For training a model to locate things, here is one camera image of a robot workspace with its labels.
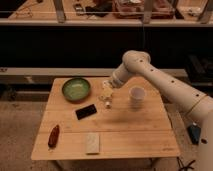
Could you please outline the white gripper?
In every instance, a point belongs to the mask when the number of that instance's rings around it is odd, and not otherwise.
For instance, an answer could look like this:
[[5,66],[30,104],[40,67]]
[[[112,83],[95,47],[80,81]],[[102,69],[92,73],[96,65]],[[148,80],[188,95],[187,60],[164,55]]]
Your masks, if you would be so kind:
[[108,90],[108,92],[107,92],[106,89],[113,89],[113,86],[109,80],[104,80],[102,82],[102,87],[104,88],[104,90],[101,92],[99,99],[101,101],[105,101],[107,98],[111,98],[112,94],[113,94],[112,90]]

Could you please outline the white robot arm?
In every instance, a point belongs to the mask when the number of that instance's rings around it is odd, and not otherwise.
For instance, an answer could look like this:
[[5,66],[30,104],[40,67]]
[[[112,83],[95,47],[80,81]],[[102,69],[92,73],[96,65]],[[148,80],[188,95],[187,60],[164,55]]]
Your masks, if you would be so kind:
[[142,76],[201,127],[195,171],[213,171],[213,98],[155,68],[150,62],[151,57],[146,52],[125,52],[121,65],[102,83],[102,99],[110,97],[114,88],[122,87],[133,76]]

